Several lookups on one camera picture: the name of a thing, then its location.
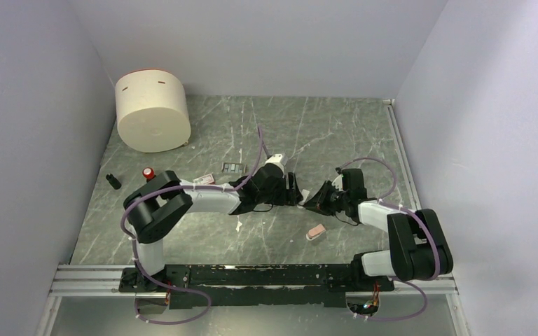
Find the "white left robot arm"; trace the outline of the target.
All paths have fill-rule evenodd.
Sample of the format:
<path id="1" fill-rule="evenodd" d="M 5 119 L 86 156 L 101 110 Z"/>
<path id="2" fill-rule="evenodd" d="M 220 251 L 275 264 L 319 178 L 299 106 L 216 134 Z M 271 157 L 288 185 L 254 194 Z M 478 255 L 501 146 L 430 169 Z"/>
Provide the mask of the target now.
<path id="1" fill-rule="evenodd" d="M 296 206 L 303 201 L 296 177 L 277 163 L 265 163 L 252 175 L 223 185 L 195 185 L 164 171 L 125 198 L 123 220 L 141 265 L 138 282 L 148 291 L 166 280 L 163 240 L 186 214 L 240 215 L 260 204 Z"/>

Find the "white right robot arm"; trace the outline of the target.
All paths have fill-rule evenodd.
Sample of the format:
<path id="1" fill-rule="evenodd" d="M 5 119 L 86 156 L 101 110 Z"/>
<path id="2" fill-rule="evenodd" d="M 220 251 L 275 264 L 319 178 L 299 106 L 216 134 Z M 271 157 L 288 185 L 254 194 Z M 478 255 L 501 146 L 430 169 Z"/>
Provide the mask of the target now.
<path id="1" fill-rule="evenodd" d="M 350 281 L 359 290 L 368 289 L 381 276 L 426 281 L 453 270 L 453 257 L 436 212 L 411 211 L 368 197 L 360 169 L 340 170 L 335 181 L 324 182 L 303 206 L 324 216 L 342 213 L 357 225 L 387 233 L 387 250 L 354 258 Z"/>

